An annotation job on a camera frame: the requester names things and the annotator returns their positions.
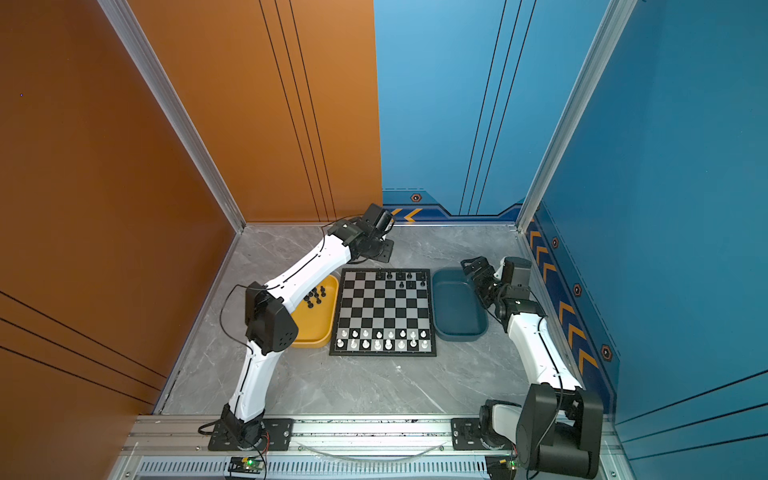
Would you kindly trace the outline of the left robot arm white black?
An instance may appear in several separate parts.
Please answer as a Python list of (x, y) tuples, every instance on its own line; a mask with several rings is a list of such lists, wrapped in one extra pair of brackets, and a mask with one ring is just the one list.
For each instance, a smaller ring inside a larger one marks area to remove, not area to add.
[(352, 260), (388, 262), (387, 238), (394, 216), (372, 204), (364, 214), (332, 222), (321, 241), (294, 265), (264, 284), (244, 287), (246, 353), (234, 392), (219, 424), (241, 450), (254, 450), (265, 436), (266, 394), (282, 352), (299, 334), (292, 314), (311, 290)]

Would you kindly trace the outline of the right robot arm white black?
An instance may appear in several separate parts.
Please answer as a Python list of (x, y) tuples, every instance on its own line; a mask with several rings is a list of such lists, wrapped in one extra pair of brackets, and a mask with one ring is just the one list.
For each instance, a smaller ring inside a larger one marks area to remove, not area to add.
[(481, 444), (510, 451), (510, 466), (523, 467), (528, 478), (539, 473), (595, 478), (603, 403), (560, 356), (545, 309), (529, 286), (531, 262), (506, 257), (494, 268), (479, 256), (463, 260), (461, 267), (480, 304), (492, 311), (517, 348), (530, 383), (523, 404), (488, 400), (481, 406)]

